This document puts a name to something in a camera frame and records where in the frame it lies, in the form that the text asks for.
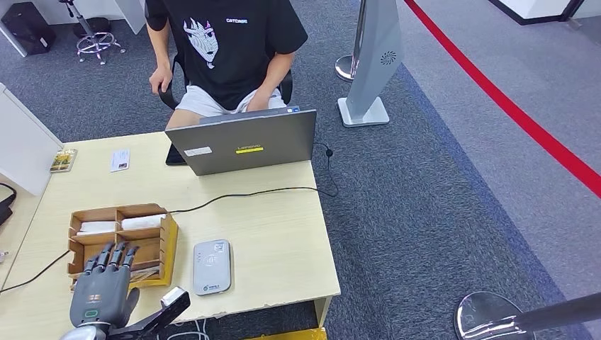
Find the black t-shirt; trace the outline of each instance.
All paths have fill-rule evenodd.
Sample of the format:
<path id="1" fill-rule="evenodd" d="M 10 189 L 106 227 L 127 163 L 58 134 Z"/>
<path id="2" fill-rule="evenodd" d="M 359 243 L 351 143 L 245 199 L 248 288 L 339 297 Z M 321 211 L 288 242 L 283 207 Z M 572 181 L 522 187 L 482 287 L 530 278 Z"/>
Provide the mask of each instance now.
<path id="1" fill-rule="evenodd" d="M 296 51 L 307 33 L 289 0 L 146 0 L 154 30 L 167 19 L 186 76 L 236 109 L 265 79 L 274 53 Z"/>

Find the light wood desk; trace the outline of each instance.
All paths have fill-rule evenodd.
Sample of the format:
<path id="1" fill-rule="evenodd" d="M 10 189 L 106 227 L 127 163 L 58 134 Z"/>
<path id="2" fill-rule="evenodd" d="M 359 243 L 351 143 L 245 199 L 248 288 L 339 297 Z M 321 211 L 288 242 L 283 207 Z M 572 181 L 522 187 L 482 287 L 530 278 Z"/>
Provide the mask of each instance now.
<path id="1" fill-rule="evenodd" d="M 65 147 L 78 149 L 77 159 L 70 172 L 52 175 L 6 287 L 30 279 L 67 249 L 69 216 L 76 210 L 137 203 L 178 210 L 226 193 L 315 187 L 309 161 L 202 177 L 187 166 L 165 166 L 169 140 L 163 132 Z M 130 149 L 130 168 L 109 173 L 112 151 L 125 148 Z M 191 294 L 191 306 L 177 321 L 314 300 L 323 325 L 330 299 L 340 288 L 315 191 L 226 198 L 174 218 L 180 230 L 172 286 Z M 231 243 L 232 286 L 217 295 L 194 295 L 193 246 L 220 238 Z M 29 285 L 0 295 L 3 339 L 58 339 L 72 328 L 69 260 L 61 260 Z M 131 322 L 157 311 L 168 289 L 143 288 Z M 30 320 L 36 320 L 35 326 Z"/>
<path id="2" fill-rule="evenodd" d="M 17 199 L 13 202 L 11 210 L 12 216 L 0 226 L 0 251 L 7 251 L 9 254 L 0 263 L 0 288 L 2 288 L 6 277 L 15 261 L 17 251 L 21 242 L 27 233 L 29 224 L 38 208 L 42 195 L 34 196 L 21 189 L 16 184 L 10 182 L 6 177 L 0 175 L 0 183 L 5 183 L 17 190 Z M 0 186 L 0 201 L 10 196 L 10 189 Z"/>

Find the white cubicle partition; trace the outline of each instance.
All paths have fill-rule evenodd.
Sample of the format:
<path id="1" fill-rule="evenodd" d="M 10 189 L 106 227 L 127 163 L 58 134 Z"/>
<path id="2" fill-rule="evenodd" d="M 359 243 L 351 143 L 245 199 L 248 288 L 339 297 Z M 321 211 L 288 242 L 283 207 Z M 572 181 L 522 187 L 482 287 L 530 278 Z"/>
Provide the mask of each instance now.
<path id="1" fill-rule="evenodd" d="M 58 138 L 0 83 L 0 176 L 40 195 L 61 149 Z"/>
<path id="2" fill-rule="evenodd" d="M 570 0 L 499 0 L 523 19 L 559 16 Z"/>

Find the white power bank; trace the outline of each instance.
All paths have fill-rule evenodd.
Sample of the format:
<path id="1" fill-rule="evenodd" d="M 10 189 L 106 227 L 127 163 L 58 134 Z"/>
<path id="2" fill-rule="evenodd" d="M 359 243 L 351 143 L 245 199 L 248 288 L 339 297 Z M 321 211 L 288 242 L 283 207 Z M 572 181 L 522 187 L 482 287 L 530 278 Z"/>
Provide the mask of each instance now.
<path id="1" fill-rule="evenodd" d="M 221 293 L 232 284 L 230 243 L 224 239 L 194 246 L 192 286 L 197 295 Z"/>

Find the robotic hand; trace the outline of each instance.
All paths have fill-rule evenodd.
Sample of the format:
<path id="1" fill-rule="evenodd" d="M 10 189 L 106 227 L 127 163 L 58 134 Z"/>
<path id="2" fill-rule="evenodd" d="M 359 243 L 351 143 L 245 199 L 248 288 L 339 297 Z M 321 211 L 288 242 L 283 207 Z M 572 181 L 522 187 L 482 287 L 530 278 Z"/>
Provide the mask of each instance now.
<path id="1" fill-rule="evenodd" d="M 137 288 L 128 295 L 130 269 L 137 247 L 125 253 L 125 242 L 121 242 L 107 265 L 112 249 L 113 244 L 107 244 L 99 255 L 87 261 L 83 274 L 77 279 L 69 313 L 76 328 L 61 340 L 139 339 L 156 334 L 190 305 L 188 292 L 175 287 L 161 299 L 159 312 L 125 327 L 140 297 Z M 124 253 L 123 264 L 119 265 Z"/>

